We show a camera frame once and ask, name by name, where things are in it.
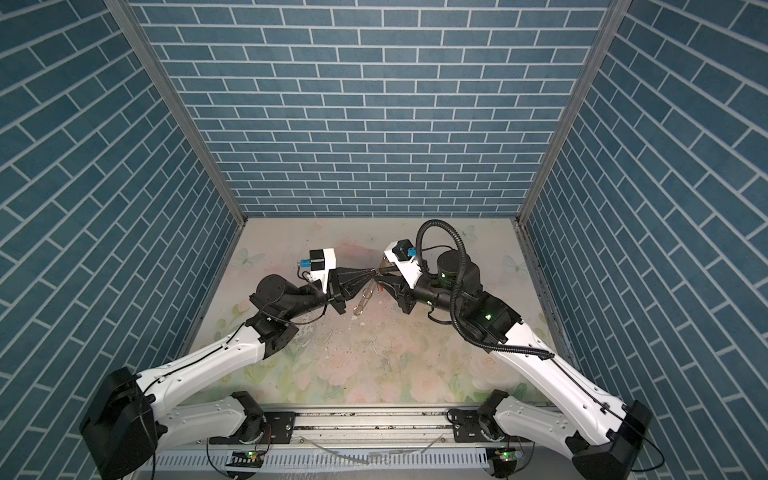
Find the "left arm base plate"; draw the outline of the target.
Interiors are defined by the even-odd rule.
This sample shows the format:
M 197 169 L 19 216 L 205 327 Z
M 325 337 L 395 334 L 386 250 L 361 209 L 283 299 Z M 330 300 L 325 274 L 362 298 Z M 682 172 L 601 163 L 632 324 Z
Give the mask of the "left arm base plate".
M 228 437 L 212 437 L 213 445 L 277 444 L 291 442 L 296 413 L 289 411 L 266 412 L 259 419 L 248 417 L 244 425 Z

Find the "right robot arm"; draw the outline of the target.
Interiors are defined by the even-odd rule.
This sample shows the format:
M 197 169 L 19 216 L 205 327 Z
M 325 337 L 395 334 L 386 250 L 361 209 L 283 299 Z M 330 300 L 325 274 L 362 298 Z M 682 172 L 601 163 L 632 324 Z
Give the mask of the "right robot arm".
M 451 314 L 469 341 L 512 366 L 554 404 L 549 410 L 495 389 L 474 411 L 452 410 L 449 421 L 459 442 L 480 437 L 531 441 L 571 460 L 585 479 L 626 479 L 650 445 L 650 409 L 592 383 L 549 348 L 503 300 L 486 292 L 479 268 L 456 249 L 441 253 L 431 273 L 418 263 L 407 240 L 385 250 L 386 268 L 377 283 L 404 312 L 422 303 Z

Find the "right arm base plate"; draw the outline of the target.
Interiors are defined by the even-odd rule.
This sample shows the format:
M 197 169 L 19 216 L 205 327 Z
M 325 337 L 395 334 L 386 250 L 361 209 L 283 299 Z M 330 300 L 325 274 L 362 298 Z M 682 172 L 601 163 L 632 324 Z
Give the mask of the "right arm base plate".
M 477 410 L 452 408 L 446 412 L 446 419 L 452 427 L 456 443 L 528 441 L 525 437 L 504 433 L 490 416 Z

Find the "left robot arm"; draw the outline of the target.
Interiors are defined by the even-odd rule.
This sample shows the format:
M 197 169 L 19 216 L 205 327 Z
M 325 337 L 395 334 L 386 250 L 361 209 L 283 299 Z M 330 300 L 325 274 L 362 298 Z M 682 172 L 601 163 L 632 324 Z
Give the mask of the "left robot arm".
M 220 340 L 170 363 L 133 373 L 117 369 L 93 393 L 80 434 L 104 479 L 121 479 L 164 449 L 209 437 L 250 442 L 267 424 L 245 392 L 197 406 L 182 403 L 220 378 L 282 350 L 297 334 L 293 318 L 333 307 L 344 313 L 376 275 L 339 267 L 307 272 L 296 286 L 277 274 L 263 278 L 250 301 L 257 313 Z

